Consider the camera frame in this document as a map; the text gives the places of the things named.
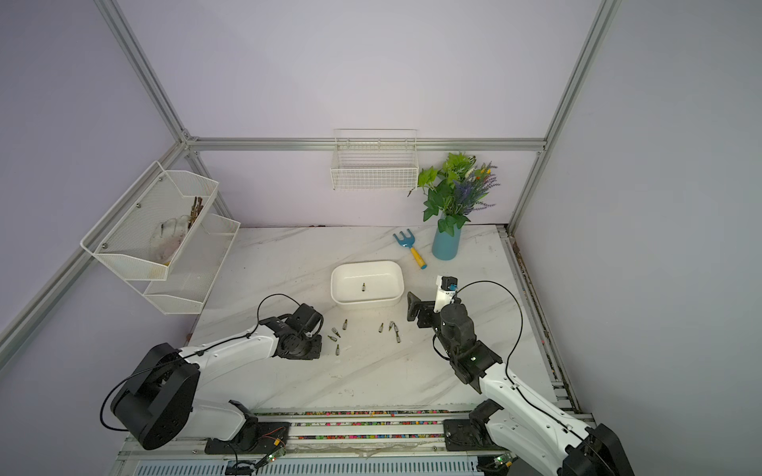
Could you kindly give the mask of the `white rectangular storage box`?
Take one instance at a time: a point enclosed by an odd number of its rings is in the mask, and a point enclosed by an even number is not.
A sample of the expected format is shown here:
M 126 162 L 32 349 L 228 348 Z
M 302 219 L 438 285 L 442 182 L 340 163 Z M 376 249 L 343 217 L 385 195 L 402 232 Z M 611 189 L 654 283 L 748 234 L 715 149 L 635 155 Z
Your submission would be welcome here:
M 361 291 L 362 284 L 366 291 Z M 401 267 L 393 261 L 340 265 L 331 273 L 331 298 L 344 309 L 376 309 L 396 305 L 405 291 Z

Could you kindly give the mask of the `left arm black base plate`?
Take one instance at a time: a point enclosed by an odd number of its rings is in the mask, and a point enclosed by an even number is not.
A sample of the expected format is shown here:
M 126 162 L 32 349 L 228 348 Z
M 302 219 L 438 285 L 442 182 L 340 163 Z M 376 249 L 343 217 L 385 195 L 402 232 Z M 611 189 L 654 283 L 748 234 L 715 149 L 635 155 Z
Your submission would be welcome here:
M 289 422 L 244 424 L 243 428 L 231 440 L 219 440 L 218 438 L 208 440 L 204 453 L 233 456 L 244 454 L 269 455 L 286 445 L 291 426 Z

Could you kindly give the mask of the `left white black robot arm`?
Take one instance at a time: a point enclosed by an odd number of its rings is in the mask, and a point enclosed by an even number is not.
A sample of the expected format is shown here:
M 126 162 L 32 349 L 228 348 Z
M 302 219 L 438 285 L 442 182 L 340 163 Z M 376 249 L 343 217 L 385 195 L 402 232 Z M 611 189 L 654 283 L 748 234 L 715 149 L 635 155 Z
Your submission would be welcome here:
M 285 445 L 289 424 L 262 424 L 242 402 L 216 403 L 196 394 L 240 367 L 271 358 L 310 361 L 321 356 L 325 319 L 301 303 L 293 313 L 257 319 L 254 327 L 210 343 L 151 348 L 131 375 L 104 398 L 111 412 L 144 450 L 176 438 L 202 438 L 207 454 L 266 453 Z

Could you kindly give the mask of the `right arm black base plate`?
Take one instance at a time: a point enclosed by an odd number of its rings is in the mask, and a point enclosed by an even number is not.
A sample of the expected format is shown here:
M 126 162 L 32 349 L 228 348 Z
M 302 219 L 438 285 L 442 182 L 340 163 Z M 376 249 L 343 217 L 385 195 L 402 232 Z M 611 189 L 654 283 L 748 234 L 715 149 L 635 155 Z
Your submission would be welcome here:
M 444 420 L 444 446 L 448 451 L 497 451 L 496 445 L 483 426 L 470 420 Z

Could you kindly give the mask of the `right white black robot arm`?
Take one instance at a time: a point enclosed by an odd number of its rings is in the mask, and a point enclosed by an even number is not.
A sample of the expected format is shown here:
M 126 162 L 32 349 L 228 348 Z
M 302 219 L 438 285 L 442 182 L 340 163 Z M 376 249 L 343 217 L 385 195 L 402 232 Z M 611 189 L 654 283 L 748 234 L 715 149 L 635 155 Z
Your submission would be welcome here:
M 407 295 L 407 319 L 434 331 L 460 382 L 484 396 L 466 420 L 446 425 L 452 451 L 504 448 L 542 475 L 632 475 L 617 434 L 559 409 L 527 386 L 475 334 L 466 306 L 453 291 L 434 301 Z

